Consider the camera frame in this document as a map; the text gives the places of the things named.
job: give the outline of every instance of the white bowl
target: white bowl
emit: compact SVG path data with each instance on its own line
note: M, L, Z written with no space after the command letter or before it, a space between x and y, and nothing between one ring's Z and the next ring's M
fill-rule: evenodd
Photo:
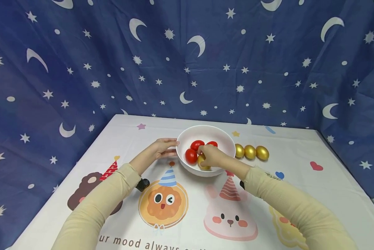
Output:
M208 143L210 141L215 141L218 143L219 150L223 151L228 156L234 158L236 155L236 147L234 145L233 139L224 131L217 127L208 126L208 125L197 125L189 127L183 131L177 141L180 144L176 147L177 156L181 165L184 166L187 171L192 174L201 177L213 177L223 173L224 169L218 168L217 166L212 166L211 171L201 170L197 163L191 165L188 164L185 160L185 152L190 148L190 145L195 140L202 140L203 142Z

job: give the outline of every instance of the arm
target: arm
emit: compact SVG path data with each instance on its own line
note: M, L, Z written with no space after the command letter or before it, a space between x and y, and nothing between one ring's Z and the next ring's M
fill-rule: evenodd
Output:
M245 190L263 199L297 226L310 250L355 250L338 218L319 201L288 182L226 157L221 167L244 180Z
M176 139L158 139L95 187L69 215L51 250L95 250L105 220L156 160L174 156Z

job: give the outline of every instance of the beige sleeve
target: beige sleeve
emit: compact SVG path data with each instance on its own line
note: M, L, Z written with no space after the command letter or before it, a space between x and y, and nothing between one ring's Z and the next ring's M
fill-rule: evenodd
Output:
M106 218L140 179L129 163L123 164L69 215L51 250L95 250Z
M288 182L251 168L245 190L266 201L297 226L310 250L355 250L355 242L337 217L309 194Z

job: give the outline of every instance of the yellow star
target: yellow star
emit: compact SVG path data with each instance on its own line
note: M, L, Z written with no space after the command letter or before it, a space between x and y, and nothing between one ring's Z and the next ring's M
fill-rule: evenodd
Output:
M240 133L237 131L232 132L233 136L240 137Z

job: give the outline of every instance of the table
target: table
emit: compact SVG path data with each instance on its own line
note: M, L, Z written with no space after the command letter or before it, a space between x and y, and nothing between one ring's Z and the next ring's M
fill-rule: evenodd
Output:
M359 249L374 250L374 205L316 131L130 115L111 119L11 250L49 250L71 209L110 166L129 162L157 138L176 138L198 124L219 127L243 146L266 147L268 161L242 161L310 193L336 214ZM143 177L151 186L143 193L134 189L118 205L97 249L307 249L300 232L263 200L247 195L232 174L193 176L169 158L156 161ZM156 213L147 200L152 190L166 196L165 213ZM222 192L232 192L232 198L221 198Z

